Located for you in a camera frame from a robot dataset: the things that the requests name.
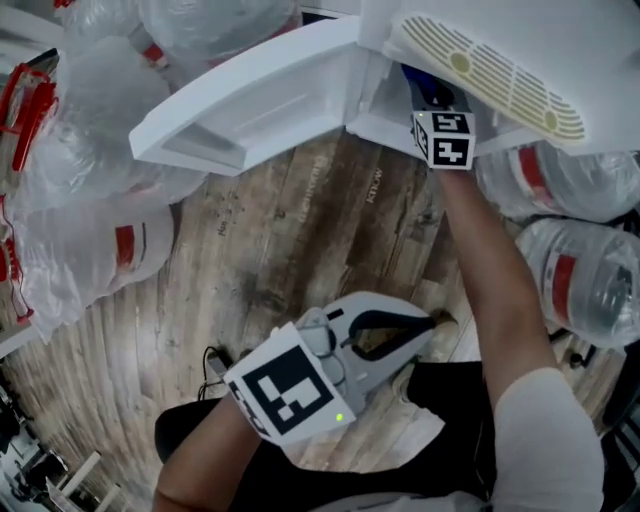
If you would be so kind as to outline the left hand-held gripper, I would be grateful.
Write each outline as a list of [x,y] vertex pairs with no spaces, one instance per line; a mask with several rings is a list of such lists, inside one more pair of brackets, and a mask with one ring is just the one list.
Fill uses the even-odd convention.
[[258,435],[287,446],[354,422],[433,330],[405,300],[354,292],[274,328],[224,381]]

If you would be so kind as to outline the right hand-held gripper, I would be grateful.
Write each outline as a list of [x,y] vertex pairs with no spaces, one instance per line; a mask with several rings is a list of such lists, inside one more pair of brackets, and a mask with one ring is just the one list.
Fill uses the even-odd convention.
[[442,107],[431,110],[432,93],[409,82],[414,143],[431,169],[470,169],[475,152],[475,116],[465,93],[448,82],[440,84]]

